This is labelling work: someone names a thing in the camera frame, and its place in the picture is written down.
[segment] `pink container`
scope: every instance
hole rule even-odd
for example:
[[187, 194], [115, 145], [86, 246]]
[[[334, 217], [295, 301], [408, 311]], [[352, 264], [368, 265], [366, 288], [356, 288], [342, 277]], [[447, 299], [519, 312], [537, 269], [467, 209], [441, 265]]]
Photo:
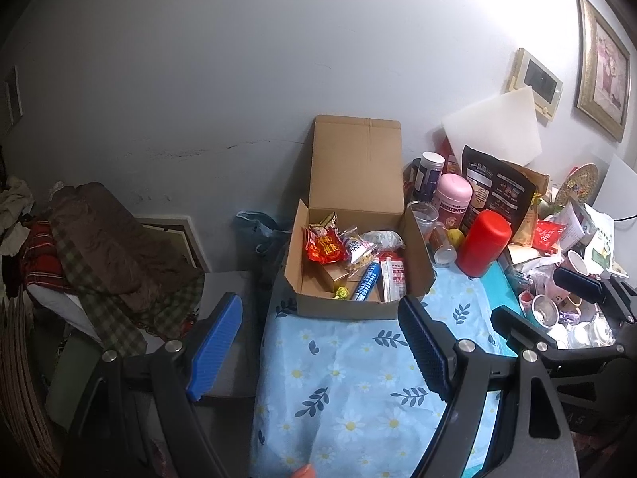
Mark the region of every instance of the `pink container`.
[[462, 176], [443, 174], [432, 199], [432, 206], [438, 210], [438, 220], [445, 228], [459, 228], [467, 211], [473, 188]]

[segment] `red plaid blanket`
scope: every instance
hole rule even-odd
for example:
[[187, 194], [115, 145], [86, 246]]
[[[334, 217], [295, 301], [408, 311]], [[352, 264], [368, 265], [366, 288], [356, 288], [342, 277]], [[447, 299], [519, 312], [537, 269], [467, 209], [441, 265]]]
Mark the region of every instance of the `red plaid blanket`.
[[22, 246], [20, 263], [24, 285], [38, 284], [55, 291], [74, 293], [57, 256], [48, 221], [37, 221]]

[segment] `blue tablecloth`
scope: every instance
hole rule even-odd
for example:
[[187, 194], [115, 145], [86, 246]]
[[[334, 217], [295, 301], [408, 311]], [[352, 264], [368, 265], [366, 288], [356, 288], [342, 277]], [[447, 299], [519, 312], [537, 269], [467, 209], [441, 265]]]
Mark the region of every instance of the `blue tablecloth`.
[[[492, 307], [519, 311], [498, 265], [482, 279], [437, 269], [423, 306], [457, 338], [512, 354], [490, 324]], [[318, 478], [411, 476], [445, 410], [429, 392], [397, 321], [298, 317], [279, 275], [261, 349], [251, 451], [253, 478], [287, 478], [308, 462]], [[466, 476], [484, 461], [498, 409], [490, 392]]]

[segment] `yellow fruit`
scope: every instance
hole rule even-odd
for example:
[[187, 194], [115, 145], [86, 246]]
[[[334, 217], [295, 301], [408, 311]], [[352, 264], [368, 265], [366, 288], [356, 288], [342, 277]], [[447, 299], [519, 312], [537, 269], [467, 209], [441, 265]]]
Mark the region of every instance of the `yellow fruit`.
[[458, 228], [451, 228], [451, 230], [447, 230], [447, 237], [449, 237], [451, 246], [453, 246], [456, 250], [460, 248], [462, 243], [464, 243], [464, 234], [458, 230]]

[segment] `red thermos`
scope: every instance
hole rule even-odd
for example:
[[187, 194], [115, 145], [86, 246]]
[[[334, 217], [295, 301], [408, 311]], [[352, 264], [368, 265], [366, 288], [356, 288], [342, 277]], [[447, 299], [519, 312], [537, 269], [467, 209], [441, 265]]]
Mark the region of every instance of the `red thermos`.
[[483, 210], [473, 221], [460, 247], [456, 265], [467, 276], [481, 277], [502, 253], [511, 235], [511, 227], [504, 217], [498, 212]]

